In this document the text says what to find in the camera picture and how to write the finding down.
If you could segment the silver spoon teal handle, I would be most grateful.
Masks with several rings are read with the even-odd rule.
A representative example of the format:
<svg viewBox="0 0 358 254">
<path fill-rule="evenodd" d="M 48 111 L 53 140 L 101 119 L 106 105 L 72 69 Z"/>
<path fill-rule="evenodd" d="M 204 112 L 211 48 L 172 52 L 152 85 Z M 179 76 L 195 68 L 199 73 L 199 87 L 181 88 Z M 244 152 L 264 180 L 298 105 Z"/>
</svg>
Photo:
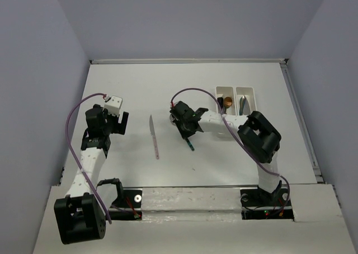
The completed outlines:
<svg viewBox="0 0 358 254">
<path fill-rule="evenodd" d="M 171 124 L 172 124 L 173 126 L 176 126 L 176 124 L 175 124 L 175 122 L 174 122 L 174 118 L 172 117 L 172 115 L 169 116 L 169 120 L 170 120 L 170 122 L 171 122 Z M 190 149 L 191 149 L 192 151 L 195 150 L 194 146 L 192 145 L 192 143 L 189 141 L 188 138 L 185 138 L 185 142 L 187 143 L 187 145 L 190 147 Z"/>
</svg>

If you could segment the silver knife pink handle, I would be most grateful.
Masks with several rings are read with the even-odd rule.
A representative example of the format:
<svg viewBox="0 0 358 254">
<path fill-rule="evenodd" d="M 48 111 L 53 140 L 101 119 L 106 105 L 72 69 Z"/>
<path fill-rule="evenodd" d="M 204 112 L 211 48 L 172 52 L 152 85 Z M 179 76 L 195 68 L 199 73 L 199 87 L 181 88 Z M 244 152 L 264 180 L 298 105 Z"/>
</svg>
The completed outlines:
<svg viewBox="0 0 358 254">
<path fill-rule="evenodd" d="M 152 140 L 153 140 L 156 159 L 159 159 L 159 150 L 158 150 L 158 144 L 157 144 L 157 139 L 156 139 L 156 134 L 155 134 L 154 122 L 153 122 L 152 115 L 150 115 L 150 117 L 149 117 L 149 130 L 150 130 L 150 134 L 151 134 Z"/>
</svg>

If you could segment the black spoon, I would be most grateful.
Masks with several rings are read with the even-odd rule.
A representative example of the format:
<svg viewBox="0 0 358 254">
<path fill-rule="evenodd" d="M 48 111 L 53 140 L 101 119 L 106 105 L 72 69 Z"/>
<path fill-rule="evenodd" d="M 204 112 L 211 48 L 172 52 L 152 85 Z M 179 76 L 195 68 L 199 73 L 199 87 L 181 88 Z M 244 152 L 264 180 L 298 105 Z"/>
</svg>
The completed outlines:
<svg viewBox="0 0 358 254">
<path fill-rule="evenodd" d="M 218 97 L 218 98 L 217 98 L 217 100 L 218 100 L 218 102 L 219 102 L 220 109 L 222 110 L 222 109 L 223 109 L 223 107 L 224 107 L 224 105 L 223 105 L 223 101 L 224 101 L 224 99 L 223 99 L 222 97 Z"/>
</svg>

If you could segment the copper spoon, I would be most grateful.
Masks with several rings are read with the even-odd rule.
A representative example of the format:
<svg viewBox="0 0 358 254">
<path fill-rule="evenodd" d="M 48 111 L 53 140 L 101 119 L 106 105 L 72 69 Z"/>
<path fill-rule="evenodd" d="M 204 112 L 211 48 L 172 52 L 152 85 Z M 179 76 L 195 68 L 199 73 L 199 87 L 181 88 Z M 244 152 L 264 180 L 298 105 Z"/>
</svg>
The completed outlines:
<svg viewBox="0 0 358 254">
<path fill-rule="evenodd" d="M 227 96 L 223 99 L 223 107 L 225 110 L 229 109 L 233 105 L 233 100 L 231 97 Z"/>
</svg>

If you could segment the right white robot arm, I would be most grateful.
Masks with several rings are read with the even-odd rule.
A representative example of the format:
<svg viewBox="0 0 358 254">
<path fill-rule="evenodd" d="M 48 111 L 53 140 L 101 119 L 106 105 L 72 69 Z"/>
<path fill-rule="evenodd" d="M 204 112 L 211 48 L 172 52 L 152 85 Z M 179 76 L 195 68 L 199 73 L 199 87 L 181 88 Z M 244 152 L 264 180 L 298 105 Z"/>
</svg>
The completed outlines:
<svg viewBox="0 0 358 254">
<path fill-rule="evenodd" d="M 282 187 L 277 165 L 281 135 L 263 114 L 253 111 L 248 116 L 234 116 L 206 108 L 194 111 L 182 101 L 172 105 L 169 112 L 184 140 L 197 132 L 228 134 L 234 138 L 257 163 L 258 200 L 270 205 L 277 199 Z"/>
</svg>

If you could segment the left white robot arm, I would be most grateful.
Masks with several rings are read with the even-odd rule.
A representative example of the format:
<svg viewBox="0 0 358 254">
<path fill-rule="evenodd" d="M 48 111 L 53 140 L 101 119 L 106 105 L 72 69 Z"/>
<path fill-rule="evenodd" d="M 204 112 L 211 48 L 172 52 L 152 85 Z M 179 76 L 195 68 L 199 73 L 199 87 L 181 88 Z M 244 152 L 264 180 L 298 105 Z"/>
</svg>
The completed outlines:
<svg viewBox="0 0 358 254">
<path fill-rule="evenodd" d="M 111 134 L 125 134 L 128 112 L 120 112 L 122 98 L 112 97 L 103 106 L 86 111 L 87 128 L 81 155 L 74 159 L 78 170 L 64 198 L 54 203 L 54 213 L 62 244 L 102 239 L 111 222 L 109 207 L 123 202 L 124 191 L 118 178 L 100 180 Z"/>
</svg>

